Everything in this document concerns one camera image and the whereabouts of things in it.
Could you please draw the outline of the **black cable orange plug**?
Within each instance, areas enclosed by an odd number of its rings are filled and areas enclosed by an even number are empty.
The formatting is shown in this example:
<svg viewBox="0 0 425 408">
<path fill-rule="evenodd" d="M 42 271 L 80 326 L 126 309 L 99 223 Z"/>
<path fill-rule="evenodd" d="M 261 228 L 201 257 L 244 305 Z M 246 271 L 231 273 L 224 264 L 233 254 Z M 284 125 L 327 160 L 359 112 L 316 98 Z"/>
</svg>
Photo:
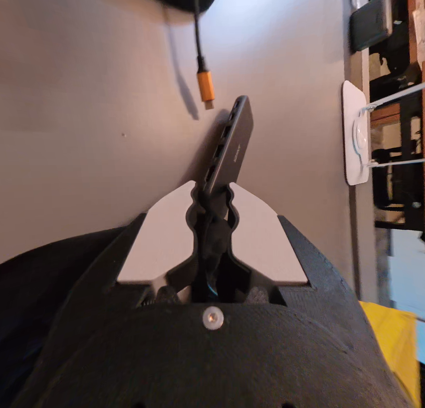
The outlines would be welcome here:
<svg viewBox="0 0 425 408">
<path fill-rule="evenodd" d="M 193 0 L 193 16 L 194 16 L 194 28 L 195 28 L 195 45 L 197 51 L 197 80 L 199 85 L 199 91 L 201 100 L 204 103 L 205 109 L 210 110 L 214 108 L 215 91 L 212 82 L 212 76 L 210 70 L 208 70 L 203 51 L 201 46 L 199 18 L 200 18 L 200 3 L 199 0 Z"/>
</svg>

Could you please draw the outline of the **black metal shelf rack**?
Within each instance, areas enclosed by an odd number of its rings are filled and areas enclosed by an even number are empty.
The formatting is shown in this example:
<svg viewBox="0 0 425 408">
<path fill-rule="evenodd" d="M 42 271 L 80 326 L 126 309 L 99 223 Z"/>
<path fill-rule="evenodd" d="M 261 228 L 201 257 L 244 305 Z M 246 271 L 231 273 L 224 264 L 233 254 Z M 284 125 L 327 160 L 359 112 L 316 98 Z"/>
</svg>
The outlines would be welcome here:
<svg viewBox="0 0 425 408">
<path fill-rule="evenodd" d="M 371 101 L 401 95 L 424 83 L 424 0 L 391 0 L 392 35 L 370 48 L 389 74 L 370 81 Z M 372 129 L 399 125 L 399 146 L 372 152 L 373 200 L 395 218 L 376 219 L 381 229 L 424 233 L 424 89 L 385 101 L 370 115 Z"/>
</svg>

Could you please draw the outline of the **yellow plastic bin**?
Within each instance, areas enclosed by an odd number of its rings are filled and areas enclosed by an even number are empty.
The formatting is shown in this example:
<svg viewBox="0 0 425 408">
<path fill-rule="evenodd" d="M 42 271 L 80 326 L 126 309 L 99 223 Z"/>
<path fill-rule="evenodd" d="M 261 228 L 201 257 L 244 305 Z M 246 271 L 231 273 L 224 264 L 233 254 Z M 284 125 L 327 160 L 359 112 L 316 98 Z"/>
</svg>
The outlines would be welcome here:
<svg viewBox="0 0 425 408">
<path fill-rule="evenodd" d="M 417 316 L 408 311 L 359 302 L 390 370 L 414 407 L 422 407 L 417 359 Z"/>
</svg>

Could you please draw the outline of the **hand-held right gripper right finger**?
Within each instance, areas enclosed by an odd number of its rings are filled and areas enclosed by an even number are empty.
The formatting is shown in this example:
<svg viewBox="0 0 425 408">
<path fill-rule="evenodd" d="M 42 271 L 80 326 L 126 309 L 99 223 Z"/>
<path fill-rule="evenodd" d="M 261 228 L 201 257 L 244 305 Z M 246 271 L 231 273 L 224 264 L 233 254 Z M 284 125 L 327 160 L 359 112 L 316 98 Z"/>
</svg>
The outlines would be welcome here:
<svg viewBox="0 0 425 408">
<path fill-rule="evenodd" d="M 236 183 L 230 183 L 230 191 L 237 219 L 230 237 L 233 257 L 278 286 L 306 285 L 308 278 L 278 214 Z"/>
</svg>

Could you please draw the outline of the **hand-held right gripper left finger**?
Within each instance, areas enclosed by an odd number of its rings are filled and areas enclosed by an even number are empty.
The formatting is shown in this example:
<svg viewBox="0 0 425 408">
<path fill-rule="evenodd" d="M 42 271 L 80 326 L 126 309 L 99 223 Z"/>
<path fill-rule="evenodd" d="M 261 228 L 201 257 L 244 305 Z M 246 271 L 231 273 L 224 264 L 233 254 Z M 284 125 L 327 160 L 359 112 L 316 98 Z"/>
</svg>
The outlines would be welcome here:
<svg viewBox="0 0 425 408">
<path fill-rule="evenodd" d="M 187 223 L 195 181 L 188 181 L 157 201 L 147 212 L 118 274 L 121 284 L 168 285 L 166 275 L 194 252 Z"/>
</svg>

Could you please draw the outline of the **grey slim usb hub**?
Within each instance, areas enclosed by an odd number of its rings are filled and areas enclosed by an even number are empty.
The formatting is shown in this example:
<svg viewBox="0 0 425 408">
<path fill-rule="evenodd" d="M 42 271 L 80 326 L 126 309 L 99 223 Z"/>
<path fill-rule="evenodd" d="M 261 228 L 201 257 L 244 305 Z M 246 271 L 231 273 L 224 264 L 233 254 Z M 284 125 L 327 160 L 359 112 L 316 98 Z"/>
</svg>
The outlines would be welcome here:
<svg viewBox="0 0 425 408">
<path fill-rule="evenodd" d="M 230 184 L 237 182 L 253 127 L 250 99 L 241 95 L 236 98 L 219 134 L 201 184 L 201 204 L 219 218 L 226 217 Z"/>
</svg>

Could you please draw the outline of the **grey power bank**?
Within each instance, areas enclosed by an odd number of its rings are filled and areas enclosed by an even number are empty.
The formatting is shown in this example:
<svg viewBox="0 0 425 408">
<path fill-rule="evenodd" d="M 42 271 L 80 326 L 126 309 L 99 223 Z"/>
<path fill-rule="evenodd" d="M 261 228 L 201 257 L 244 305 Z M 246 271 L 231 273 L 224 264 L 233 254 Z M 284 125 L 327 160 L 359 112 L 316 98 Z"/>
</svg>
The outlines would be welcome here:
<svg viewBox="0 0 425 408">
<path fill-rule="evenodd" d="M 393 33 L 391 0 L 370 0 L 363 6 L 360 0 L 352 0 L 350 16 L 350 49 L 360 52 L 370 48 Z"/>
</svg>

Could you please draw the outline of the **clear acrylic stand white base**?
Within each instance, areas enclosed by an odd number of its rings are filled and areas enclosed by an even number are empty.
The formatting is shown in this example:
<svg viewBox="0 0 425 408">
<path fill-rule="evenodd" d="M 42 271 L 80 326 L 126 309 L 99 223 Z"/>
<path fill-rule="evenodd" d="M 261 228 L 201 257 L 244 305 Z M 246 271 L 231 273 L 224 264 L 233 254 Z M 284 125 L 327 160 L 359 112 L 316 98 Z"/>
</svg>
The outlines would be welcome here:
<svg viewBox="0 0 425 408">
<path fill-rule="evenodd" d="M 424 88 L 425 84 L 421 83 L 367 104 L 363 91 L 359 90 L 348 80 L 343 82 L 342 112 L 344 170 L 346 182 L 349 186 L 355 186 L 367 182 L 369 179 L 369 170 L 371 168 L 424 162 L 424 159 L 396 161 L 394 163 L 378 163 L 377 161 L 372 160 L 369 144 L 370 126 L 368 122 L 370 113 L 378 107 L 422 91 Z"/>
</svg>

